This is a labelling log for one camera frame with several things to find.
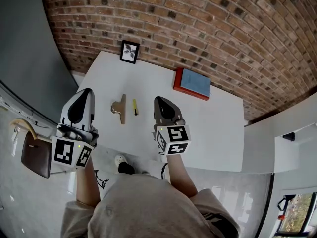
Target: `white sneaker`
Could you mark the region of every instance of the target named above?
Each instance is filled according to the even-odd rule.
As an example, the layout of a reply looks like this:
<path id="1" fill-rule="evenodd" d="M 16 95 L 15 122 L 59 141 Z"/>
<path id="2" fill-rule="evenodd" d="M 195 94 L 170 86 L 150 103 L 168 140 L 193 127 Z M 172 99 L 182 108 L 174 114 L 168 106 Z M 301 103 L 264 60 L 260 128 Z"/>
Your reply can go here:
<path id="1" fill-rule="evenodd" d="M 117 166 L 117 168 L 119 168 L 119 164 L 122 162 L 127 162 L 127 159 L 122 155 L 122 154 L 118 154 L 115 158 L 114 158 L 114 162 L 115 165 Z"/>

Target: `photo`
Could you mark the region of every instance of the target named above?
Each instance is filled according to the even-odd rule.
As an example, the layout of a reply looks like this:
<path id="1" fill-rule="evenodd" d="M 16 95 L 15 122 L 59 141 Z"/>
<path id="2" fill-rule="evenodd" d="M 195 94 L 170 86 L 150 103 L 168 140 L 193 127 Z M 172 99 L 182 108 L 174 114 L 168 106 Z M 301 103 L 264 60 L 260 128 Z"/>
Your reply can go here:
<path id="1" fill-rule="evenodd" d="M 135 63 L 138 55 L 139 45 L 140 44 L 138 43 L 123 40 L 120 60 Z"/>

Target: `beige shirt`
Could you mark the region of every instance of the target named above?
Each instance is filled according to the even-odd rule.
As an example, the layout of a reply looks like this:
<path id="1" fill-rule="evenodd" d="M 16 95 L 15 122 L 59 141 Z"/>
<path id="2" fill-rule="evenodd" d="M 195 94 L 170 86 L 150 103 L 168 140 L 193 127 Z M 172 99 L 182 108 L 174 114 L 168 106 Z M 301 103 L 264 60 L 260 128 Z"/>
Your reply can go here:
<path id="1" fill-rule="evenodd" d="M 189 199 L 165 180 L 122 176 L 94 209 L 66 205 L 62 238 L 235 238 L 239 226 L 204 189 Z"/>

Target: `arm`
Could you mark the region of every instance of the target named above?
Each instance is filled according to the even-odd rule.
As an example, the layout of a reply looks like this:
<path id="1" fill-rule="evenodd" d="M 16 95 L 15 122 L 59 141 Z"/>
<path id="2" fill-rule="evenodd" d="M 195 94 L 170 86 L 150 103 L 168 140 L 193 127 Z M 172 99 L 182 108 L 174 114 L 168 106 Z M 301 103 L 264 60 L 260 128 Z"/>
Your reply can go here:
<path id="1" fill-rule="evenodd" d="M 185 169 L 181 155 L 168 155 L 167 161 L 170 183 L 173 187 L 188 197 L 195 196 L 197 189 Z"/>
<path id="2" fill-rule="evenodd" d="M 100 202 L 98 184 L 91 158 L 84 169 L 77 170 L 76 197 L 77 201 L 92 207 L 96 207 Z"/>

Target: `black picture frame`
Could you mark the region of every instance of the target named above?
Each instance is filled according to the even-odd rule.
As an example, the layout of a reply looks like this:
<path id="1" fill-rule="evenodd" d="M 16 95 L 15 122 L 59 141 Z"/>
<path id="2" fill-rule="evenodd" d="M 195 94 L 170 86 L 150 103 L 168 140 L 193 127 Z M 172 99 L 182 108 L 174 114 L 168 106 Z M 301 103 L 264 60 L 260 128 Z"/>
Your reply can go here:
<path id="1" fill-rule="evenodd" d="M 123 50 L 124 50 L 124 45 L 125 45 L 125 44 L 133 45 L 133 46 L 136 47 L 136 49 L 135 49 L 135 54 L 134 54 L 134 60 L 133 60 L 133 61 L 129 61 L 129 60 L 126 60 L 126 59 L 123 58 Z M 139 46 L 140 46 L 139 43 L 134 43 L 134 42 L 129 42 L 129 41 L 123 40 L 123 41 L 122 41 L 122 44 L 121 44 L 120 60 L 121 60 L 121 61 L 125 61 L 125 62 L 129 62 L 129 63 L 135 64 L 135 62 L 136 62 L 136 60 L 137 60 L 137 57 L 138 57 Z"/>

